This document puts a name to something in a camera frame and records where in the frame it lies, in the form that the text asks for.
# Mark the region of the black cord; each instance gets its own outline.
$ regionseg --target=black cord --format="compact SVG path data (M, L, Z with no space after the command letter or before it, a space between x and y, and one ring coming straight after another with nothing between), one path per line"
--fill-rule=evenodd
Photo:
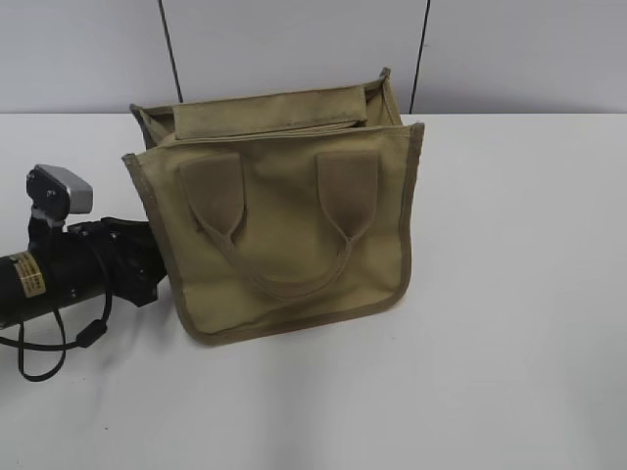
M180 91L180 81L178 80L178 70L176 69L176 61L174 60L174 51L172 51L172 41L169 38L168 21L166 20L166 9L164 8L164 1L159 0L159 14L161 15L161 23L164 27L164 36L166 37L166 44L168 45L169 63L172 67L172 75L174 75L174 85L176 86L176 94L178 95L178 102L183 102L183 94Z
M420 36L420 47L418 48L418 59L415 64L415 75L413 76L413 90L411 91L410 114L413 113L413 102L415 92L418 88L418 76L420 75L420 63L422 62L422 50L424 49L424 38L427 34L427 23L429 22L429 12L431 11L431 0L427 0L427 7L424 11L424 22L422 23L422 35Z
M105 306L103 308L102 316L98 320L92 321L86 328L84 328L78 335L76 335L76 340L70 343L67 342L66 338L66 328L63 322L63 318L59 313L59 309L54 307L54 315L57 324L59 325L59 331L61 332L62 343L60 345L40 345L36 343L27 343L24 340L24 322L20 321L20 332L18 335L18 340L10 340L9 338L0 337L0 345L10 346L12 348L18 349L18 368L20 369L20 373L23 377L29 382L43 382L44 380L48 380L55 376L63 367L66 361L67 351L73 350L76 348L88 348L91 346L96 340L98 340L102 335L107 331L107 321L111 316L111 311L113 309L113 287L111 283L111 278L109 276L109 271L107 269L107 265L105 264L103 258L101 257L98 250L96 250L87 239L80 235L76 234L68 234L73 235L76 240L82 243L96 258L98 262L98 266L100 267L100 272L102 275L102 282L105 289ZM49 239L49 243L47 244L48 254L51 253L51 245L52 245L52 237ZM61 357L51 370L41 375L30 375L24 371L24 351L40 351L40 352L61 352Z

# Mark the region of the bag flap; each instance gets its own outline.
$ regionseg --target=bag flap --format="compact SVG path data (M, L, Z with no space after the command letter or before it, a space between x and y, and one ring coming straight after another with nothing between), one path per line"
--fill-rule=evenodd
M366 121L362 85L177 105L180 140L274 132Z

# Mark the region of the black cylinder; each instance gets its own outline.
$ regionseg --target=black cylinder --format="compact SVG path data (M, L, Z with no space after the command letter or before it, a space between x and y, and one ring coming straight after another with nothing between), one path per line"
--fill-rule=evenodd
M97 259L67 234L53 250L0 258L0 328L96 297L104 292Z

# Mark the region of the table surface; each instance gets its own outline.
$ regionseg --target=table surface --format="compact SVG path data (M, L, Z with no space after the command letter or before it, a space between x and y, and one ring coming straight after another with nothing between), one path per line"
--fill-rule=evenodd
M413 278L389 312L208 349L158 303L29 384L0 350L0 468L622 469L627 116L426 116ZM126 115L0 116L0 253L24 176L67 166L89 217L144 218ZM80 220L74 217L71 221ZM67 310L71 336L101 299ZM46 316L33 341L57 338ZM7 330L15 336L15 330ZM54 354L29 353L32 372Z

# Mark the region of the canvas bag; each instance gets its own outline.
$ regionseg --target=canvas bag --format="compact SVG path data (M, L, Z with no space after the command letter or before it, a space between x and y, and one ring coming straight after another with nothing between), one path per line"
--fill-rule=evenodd
M219 345L356 318L410 282L423 124L367 84L143 109L124 162L186 331Z

